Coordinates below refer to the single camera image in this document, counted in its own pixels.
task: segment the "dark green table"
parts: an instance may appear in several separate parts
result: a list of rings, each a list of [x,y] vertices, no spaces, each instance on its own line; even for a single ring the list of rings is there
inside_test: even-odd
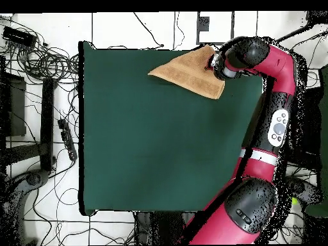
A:
[[[212,100],[147,75],[188,51],[95,50],[84,42],[79,52],[80,208],[205,207],[233,173],[262,79],[227,81]]]

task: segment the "button panel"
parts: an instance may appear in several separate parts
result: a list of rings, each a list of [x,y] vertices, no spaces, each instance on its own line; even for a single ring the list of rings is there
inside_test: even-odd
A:
[[[288,123],[288,111],[281,109],[274,112],[268,132],[268,141],[275,147],[283,143]]]
[[[236,209],[236,213],[246,224],[251,224],[252,220],[242,210]]]

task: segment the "red robot arm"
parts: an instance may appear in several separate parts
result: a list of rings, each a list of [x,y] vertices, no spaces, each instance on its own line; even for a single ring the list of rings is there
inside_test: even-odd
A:
[[[296,91],[296,61],[258,37],[238,37],[223,45],[209,66],[223,80],[238,78],[243,70],[259,74],[265,78],[266,91],[249,124],[231,180],[188,222],[179,243],[252,243],[270,220],[277,201],[272,180]]]

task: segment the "floor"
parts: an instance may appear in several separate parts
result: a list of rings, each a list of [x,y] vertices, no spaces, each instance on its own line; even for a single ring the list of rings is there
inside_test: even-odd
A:
[[[197,12],[152,12],[138,13],[140,20],[151,30],[156,41],[164,44],[164,49],[183,50],[193,49],[197,47],[196,41],[196,18]],[[174,37],[174,16],[177,18],[178,28],[175,30]],[[225,42],[229,40],[229,30],[226,26],[230,25],[231,13],[227,12],[202,12],[201,16],[209,16],[211,24],[209,33],[201,33],[201,42]],[[236,12],[235,13],[235,36],[247,35],[252,36],[257,33],[259,36],[270,36],[278,38],[301,26],[305,25],[305,12]],[[82,40],[92,42],[96,48],[108,48],[109,46],[124,45],[127,48],[146,48],[156,47],[151,35],[137,21],[132,12],[128,13],[37,13],[37,14],[15,14],[12,21],[0,20],[0,31],[3,26],[11,26],[13,28],[25,27],[40,33],[44,41],[49,44],[48,47],[57,47],[58,52],[65,54],[60,49],[65,50],[70,57],[78,53],[78,42]],[[315,26],[311,31],[293,37],[282,43],[283,46],[291,47],[293,44],[301,40],[305,40],[310,36],[324,31],[322,26]],[[305,44],[299,45],[295,51],[302,54],[307,64],[311,62],[311,67],[321,67],[328,63],[327,41],[321,39],[316,47],[316,40],[310,40]],[[0,46],[3,46],[4,40],[0,38]],[[17,63],[12,63],[12,73],[19,74],[15,69],[19,70]],[[314,79],[309,79],[308,85],[318,84]],[[65,84],[61,84],[62,88],[57,88],[54,95],[54,105],[61,114],[68,112],[70,104],[68,102],[67,92],[74,88],[71,79],[65,80]],[[28,85],[27,91],[33,94],[41,94],[42,87]],[[40,140],[40,99],[33,94],[27,94],[26,99],[26,122],[30,126],[34,137]],[[74,106],[78,112],[78,101],[74,101]],[[60,118],[60,113],[54,112],[55,118]],[[70,115],[70,121],[74,123],[74,119],[78,117],[77,113]],[[75,146],[78,148],[78,125],[74,136]],[[12,138],[11,145],[26,144],[33,141],[30,133],[24,137]],[[58,155],[57,172],[66,169],[70,165],[67,151],[63,149],[60,130],[58,126],[54,127],[54,155]],[[38,167],[38,158],[15,163],[7,168],[10,176],[16,176],[32,166]],[[316,183],[315,176],[311,176],[311,182]],[[36,209],[43,217],[51,221],[52,229],[44,240],[44,245],[58,245],[59,241],[54,238],[56,230],[60,229],[60,240],[63,245],[106,245],[108,243],[115,245],[112,239],[126,239],[133,230],[134,219],[131,212],[114,212],[99,211],[89,222],[88,217],[84,217],[79,213],[77,201],[78,189],[78,161],[65,174],[60,174],[56,179],[50,180],[45,186],[41,187],[38,196]],[[25,226],[26,235],[34,238],[38,237],[38,244],[41,243],[45,235],[49,231],[49,223],[41,221],[40,218],[31,209],[35,200],[36,192],[32,192],[28,198],[25,207]],[[299,205],[293,205],[292,210],[300,213]],[[296,216],[288,217],[286,227],[289,230],[293,225],[302,227],[302,220]],[[287,237],[287,241],[297,243],[299,240],[293,235]],[[273,244],[284,243],[281,236],[278,237]]]

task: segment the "towel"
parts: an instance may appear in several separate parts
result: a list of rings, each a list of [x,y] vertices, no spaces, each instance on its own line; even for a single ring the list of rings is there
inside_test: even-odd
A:
[[[205,69],[213,54],[213,48],[205,45],[174,58],[148,75],[165,79],[204,97],[218,99],[223,92],[224,81],[217,79],[212,70]]]

